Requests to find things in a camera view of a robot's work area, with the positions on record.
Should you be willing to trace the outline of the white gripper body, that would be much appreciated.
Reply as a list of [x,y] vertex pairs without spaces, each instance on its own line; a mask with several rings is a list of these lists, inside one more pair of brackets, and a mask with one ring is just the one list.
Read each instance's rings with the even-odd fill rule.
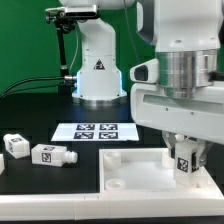
[[130,105],[138,125],[224,144],[224,82],[197,88],[193,99],[167,97],[159,86],[136,83]]

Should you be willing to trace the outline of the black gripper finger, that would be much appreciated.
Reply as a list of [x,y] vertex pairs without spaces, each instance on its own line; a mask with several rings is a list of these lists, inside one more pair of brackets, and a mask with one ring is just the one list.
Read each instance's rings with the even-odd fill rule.
[[175,144],[176,144],[175,134],[163,131],[162,138],[168,148],[168,155],[171,158],[175,158]]
[[201,139],[198,139],[197,143],[198,143],[198,150],[196,152],[196,163],[199,167],[203,167],[206,165],[207,153],[213,146],[213,143]]

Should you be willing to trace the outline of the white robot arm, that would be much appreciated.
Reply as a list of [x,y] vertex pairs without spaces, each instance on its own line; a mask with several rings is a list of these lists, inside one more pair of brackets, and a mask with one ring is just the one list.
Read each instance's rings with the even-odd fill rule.
[[100,10],[137,6],[137,33],[155,47],[155,57],[134,66],[130,78],[133,121],[163,132],[169,148],[182,149],[177,134],[193,137],[196,162],[205,162],[209,142],[224,144],[224,76],[217,72],[223,0],[59,0],[66,19],[84,35],[82,66],[72,97],[105,103],[118,98],[115,32]]

